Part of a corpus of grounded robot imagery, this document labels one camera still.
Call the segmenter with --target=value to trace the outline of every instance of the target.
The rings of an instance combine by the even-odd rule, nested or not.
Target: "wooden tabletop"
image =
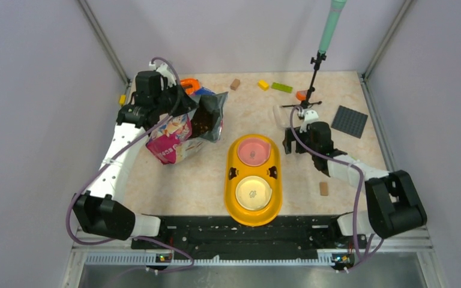
[[[341,214],[352,210],[356,190],[345,182],[317,171],[309,154],[285,155],[283,130],[276,126],[273,106],[297,104],[295,91],[307,89],[311,72],[238,73],[183,75],[197,78],[216,92],[229,91],[224,106],[221,140],[207,143],[197,154],[173,165],[162,165],[145,147],[130,172],[124,205],[134,212],[154,215],[228,215],[223,201],[227,151],[234,140],[245,134],[262,134],[272,139],[282,155],[283,205],[280,215]],[[234,79],[241,85],[229,89]],[[261,90],[257,82],[265,80],[293,86],[288,94]],[[342,105],[369,114],[355,71],[320,72],[311,101],[321,121],[330,125]],[[360,139],[332,129],[335,148],[349,153],[378,169],[385,169],[384,159],[370,117]],[[328,196],[321,196],[319,183],[328,182]],[[362,193],[360,209],[366,209]]]

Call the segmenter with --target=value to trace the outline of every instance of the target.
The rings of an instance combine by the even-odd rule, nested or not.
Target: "gray wall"
[[[450,287],[461,287],[461,2],[418,1],[370,84]]]
[[[180,73],[309,71],[330,0],[89,0],[129,75],[153,56]],[[364,70],[403,0],[349,1],[324,70]]]
[[[0,287],[58,287],[124,87],[75,1],[0,1]]]

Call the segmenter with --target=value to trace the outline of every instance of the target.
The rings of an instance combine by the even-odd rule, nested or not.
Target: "black mat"
[[[337,115],[333,119],[331,128],[342,131],[351,136],[361,138],[368,115],[354,111],[347,107],[339,106]]]

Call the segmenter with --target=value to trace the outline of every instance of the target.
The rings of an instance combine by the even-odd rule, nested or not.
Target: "teal pole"
[[[320,54],[324,54],[328,50],[331,38],[333,37],[333,32],[335,32],[335,28],[339,21],[340,12],[342,12],[346,2],[347,0],[331,0],[330,14],[326,20],[326,25],[324,26],[321,43],[319,43]]]

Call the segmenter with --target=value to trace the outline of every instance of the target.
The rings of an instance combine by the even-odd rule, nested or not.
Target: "brown block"
[[[321,191],[321,196],[328,196],[328,182],[320,182],[319,189]]]
[[[239,79],[234,79],[234,81],[232,81],[232,84],[230,84],[230,88],[235,91],[236,89],[238,89],[240,84],[241,81]]]

